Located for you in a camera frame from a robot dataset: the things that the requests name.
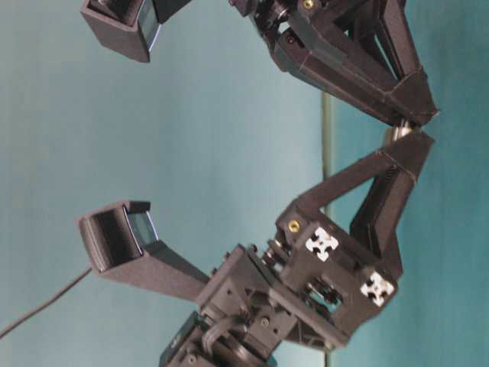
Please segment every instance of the screw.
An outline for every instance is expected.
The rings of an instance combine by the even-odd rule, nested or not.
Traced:
[[[268,327],[268,325],[270,325],[270,320],[268,317],[262,317],[260,320],[260,325],[262,325],[262,327]]]
[[[299,224],[299,222],[297,222],[296,220],[291,220],[289,222],[289,230],[292,233],[298,233],[299,230],[300,230],[300,224]]]
[[[187,362],[189,365],[195,365],[197,362],[197,357],[195,354],[190,354],[189,357],[187,358]]]
[[[313,0],[304,0],[303,5],[304,5],[304,8],[306,8],[307,10],[310,10],[314,6],[314,1]]]

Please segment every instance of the blue-green background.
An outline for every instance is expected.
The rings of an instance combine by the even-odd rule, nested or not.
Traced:
[[[320,93],[251,22],[196,0],[149,65],[101,47],[81,0],[0,11],[0,327],[88,265],[74,219],[150,200],[160,237],[209,273],[322,177]],[[192,304],[90,275],[0,341],[0,366],[155,367]],[[284,346],[281,365],[322,365]]]
[[[400,292],[333,366],[488,366],[489,2],[411,0],[406,13],[442,110],[426,127],[436,144],[398,229]],[[383,128],[343,103],[332,108],[338,170],[375,149]],[[342,225],[360,200],[333,207]]]
[[[319,92],[280,73],[250,22],[195,0],[164,27],[153,62],[98,45],[80,2],[0,11],[0,327],[87,265],[74,219],[150,200],[160,236],[203,271],[322,176]],[[409,0],[406,12],[442,114],[399,228],[405,275],[336,367],[489,365],[489,3]],[[384,127],[332,103],[332,170]],[[361,193],[332,207],[348,225]],[[0,365],[156,366],[191,304],[92,275],[0,341]],[[280,365],[322,366],[284,344]]]

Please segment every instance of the cable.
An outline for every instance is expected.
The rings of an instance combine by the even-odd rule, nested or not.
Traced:
[[[4,336],[6,336],[7,334],[9,334],[17,326],[20,326],[21,324],[23,324],[25,321],[29,320],[31,317],[33,317],[37,313],[40,313],[42,310],[44,310],[45,308],[49,307],[51,304],[53,304],[54,302],[56,302],[67,291],[69,291],[78,282],[80,282],[82,279],[84,279],[84,277],[86,277],[91,270],[92,270],[92,268],[88,268],[88,269],[84,270],[82,274],[80,274],[78,277],[76,277],[75,279],[73,279],[70,283],[68,283],[63,288],[61,288],[49,300],[47,300],[43,304],[40,304],[38,307],[34,308],[32,311],[27,312],[23,317],[21,317],[20,319],[18,319],[17,321],[13,322],[9,326],[7,326],[5,329],[3,329],[0,332],[0,339],[2,339]]]

